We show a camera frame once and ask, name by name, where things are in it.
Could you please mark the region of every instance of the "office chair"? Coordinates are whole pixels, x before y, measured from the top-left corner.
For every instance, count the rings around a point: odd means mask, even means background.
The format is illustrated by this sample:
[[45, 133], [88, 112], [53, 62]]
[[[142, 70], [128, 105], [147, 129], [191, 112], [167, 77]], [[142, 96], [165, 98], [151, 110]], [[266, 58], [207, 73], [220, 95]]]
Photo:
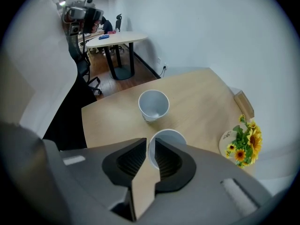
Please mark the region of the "office chair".
[[[119, 32], [121, 31], [120, 28], [121, 28], [121, 22], [122, 22], [122, 14], [119, 14], [116, 18], [117, 18], [117, 21], [116, 21], [116, 28], [115, 28], [115, 31], [117, 31], [117, 29], [119, 30]], [[122, 46], [119, 46], [119, 50], [122, 50], [124, 52], [124, 48], [122, 48]]]
[[[90, 60], [87, 55], [87, 53], [84, 51], [84, 45], [83, 45], [83, 51], [81, 53], [79, 46], [78, 46], [78, 36], [68, 36], [67, 42], [69, 44], [69, 52], [73, 60], [75, 61], [77, 65], [77, 70], [79, 74], [83, 77], [85, 75], [88, 75], [89, 78], [87, 80], [87, 84], [91, 84], [93, 81], [97, 80], [98, 84], [100, 83], [100, 79], [98, 77], [94, 77], [90, 80]], [[92, 86], [89, 86], [91, 90], [97, 90], [98, 94], [102, 94], [102, 91], [99, 88], [95, 88]]]

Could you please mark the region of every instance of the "white cup rim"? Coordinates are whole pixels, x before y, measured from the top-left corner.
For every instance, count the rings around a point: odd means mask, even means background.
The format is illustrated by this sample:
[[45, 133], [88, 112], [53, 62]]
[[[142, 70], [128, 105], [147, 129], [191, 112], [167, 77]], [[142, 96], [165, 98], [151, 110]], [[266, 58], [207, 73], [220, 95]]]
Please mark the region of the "white cup rim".
[[159, 168], [156, 167], [156, 165], [155, 165], [155, 164], [152, 162], [152, 160], [150, 159], [150, 144], [151, 144], [153, 138], [157, 136], [157, 134], [160, 134], [161, 132], [164, 132], [164, 131], [173, 131], [173, 132], [178, 133], [180, 136], [183, 137], [184, 141], [185, 141], [186, 144], [187, 144], [187, 141], [186, 141], [186, 138], [184, 137], [184, 135], [182, 135], [180, 132], [178, 132], [178, 131], [176, 131], [176, 130], [174, 130], [174, 129], [167, 128], [167, 129], [163, 129], [163, 130], [160, 130], [160, 131], [158, 131], [157, 133], [155, 133], [155, 134], [152, 136], [152, 138], [150, 139], [150, 142], [149, 142], [149, 145], [148, 145], [148, 159], [149, 159], [149, 161], [151, 162], [152, 166], [154, 166], [156, 169], [159, 169]]
[[[154, 117], [151, 117], [151, 116], [145, 114], [145, 113], [142, 111], [141, 107], [140, 107], [140, 99], [141, 99], [141, 96], [142, 96], [145, 92], [148, 92], [148, 91], [156, 91], [156, 92], [160, 92], [160, 93], [162, 93], [162, 94], [164, 94], [164, 93], [163, 93], [162, 91], [159, 91], [159, 90], [150, 89], [150, 90], [144, 91], [144, 92], [140, 95], [140, 97], [139, 97], [138, 105], [139, 105], [139, 109], [140, 109], [141, 113], [144, 114], [144, 115], [147, 116], [147, 117], [154, 118]], [[170, 108], [170, 101], [169, 101], [168, 97], [166, 96], [166, 94], [164, 94], [164, 96], [165, 96], [165, 97], [167, 98], [167, 100], [168, 100], [168, 109], [167, 109], [167, 111], [166, 111], [163, 115], [160, 115], [159, 117], [155, 117], [155, 119], [159, 119], [159, 118], [165, 116], [165, 115], [167, 114], [167, 112], [169, 111], [169, 108]]]

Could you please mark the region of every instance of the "light wood tabletop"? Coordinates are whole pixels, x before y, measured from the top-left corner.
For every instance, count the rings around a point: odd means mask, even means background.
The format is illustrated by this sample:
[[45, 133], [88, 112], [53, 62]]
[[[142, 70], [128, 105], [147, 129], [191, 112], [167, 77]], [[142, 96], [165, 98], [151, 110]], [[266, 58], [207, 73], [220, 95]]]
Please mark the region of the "light wood tabletop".
[[[95, 38], [95, 37], [99, 37], [99, 36], [101, 36], [101, 35], [103, 35], [104, 34], [104, 31], [103, 30], [99, 30], [99, 31], [97, 31], [97, 32], [95, 32], [95, 33], [92, 33], [90, 36], [85, 36], [84, 37], [84, 40], [85, 41], [89, 41], [89, 40], [91, 40], [91, 39], [93, 39], [93, 38]], [[83, 42], [83, 37], [82, 37], [82, 35], [81, 36], [78, 36], [78, 42], [79, 43], [81, 43], [81, 42]]]
[[[170, 109], [166, 116], [147, 123], [138, 107], [146, 90], [167, 95]], [[88, 148], [133, 139], [147, 138], [171, 128], [184, 135], [187, 144], [219, 153], [221, 135], [238, 124], [241, 110], [227, 85], [209, 68], [154, 80], [115, 93], [82, 109], [82, 123]], [[146, 159], [132, 183], [135, 215], [139, 218], [154, 201], [159, 170]]]
[[93, 47], [112, 46], [112, 45], [118, 45], [123, 43], [133, 43], [133, 42], [145, 40], [148, 36], [140, 32], [124, 31], [124, 32], [117, 32], [115, 34], [109, 34], [109, 38], [102, 39], [102, 40], [99, 40], [98, 37], [87, 42], [86, 46], [88, 48], [93, 48]]

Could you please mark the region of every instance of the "white paper cup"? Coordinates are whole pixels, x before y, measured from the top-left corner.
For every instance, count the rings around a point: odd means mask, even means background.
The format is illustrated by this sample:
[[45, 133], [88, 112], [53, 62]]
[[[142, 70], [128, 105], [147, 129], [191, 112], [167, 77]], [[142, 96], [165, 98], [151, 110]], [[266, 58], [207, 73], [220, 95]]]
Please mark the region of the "white paper cup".
[[170, 145], [172, 145], [172, 143], [176, 143], [176, 144], [180, 143], [183, 146], [187, 145], [186, 139], [180, 132], [177, 132], [173, 129], [164, 129], [164, 130], [160, 130], [159, 132], [157, 132], [151, 138], [150, 143], [149, 143], [149, 148], [148, 148], [149, 160], [152, 163], [152, 165], [157, 169], [159, 169], [159, 167], [155, 160], [155, 139], [156, 138], [160, 138]]
[[146, 122], [154, 122], [169, 110], [169, 99], [158, 90], [147, 90], [139, 97], [139, 108]]

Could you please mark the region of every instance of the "black baseboard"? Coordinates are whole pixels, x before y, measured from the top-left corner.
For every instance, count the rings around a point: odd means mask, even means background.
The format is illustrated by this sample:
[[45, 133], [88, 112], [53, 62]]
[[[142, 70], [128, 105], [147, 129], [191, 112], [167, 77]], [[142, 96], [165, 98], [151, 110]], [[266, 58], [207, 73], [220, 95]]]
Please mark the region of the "black baseboard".
[[160, 75], [158, 75], [157, 73], [156, 73], [156, 71], [154, 71], [153, 70], [153, 68], [152, 67], [150, 67], [139, 55], [137, 55], [135, 52], [134, 52], [134, 55], [138, 58], [138, 60], [139, 61], [141, 61], [142, 62], [142, 64], [147, 68], [147, 69], [149, 69], [149, 71], [157, 78], [157, 79], [159, 79], [159, 78], [161, 78], [160, 77]]

